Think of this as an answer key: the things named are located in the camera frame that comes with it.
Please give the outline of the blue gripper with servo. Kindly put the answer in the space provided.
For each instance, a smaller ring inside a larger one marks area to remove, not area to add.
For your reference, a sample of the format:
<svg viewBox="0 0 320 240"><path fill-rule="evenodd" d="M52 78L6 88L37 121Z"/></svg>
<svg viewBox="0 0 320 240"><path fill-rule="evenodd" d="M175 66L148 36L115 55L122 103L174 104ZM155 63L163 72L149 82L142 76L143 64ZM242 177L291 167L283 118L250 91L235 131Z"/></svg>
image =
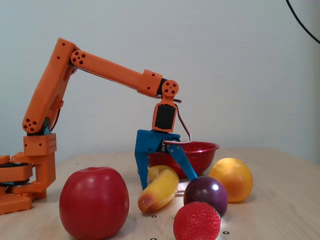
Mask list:
<svg viewBox="0 0 320 240"><path fill-rule="evenodd" d="M148 153L168 153L176 163L177 174L180 178L188 178L191 182L198 178L182 145L165 144L164 141L180 141L180 135L158 130L137 131L135 143L135 160L142 190L148 186Z"/></svg>

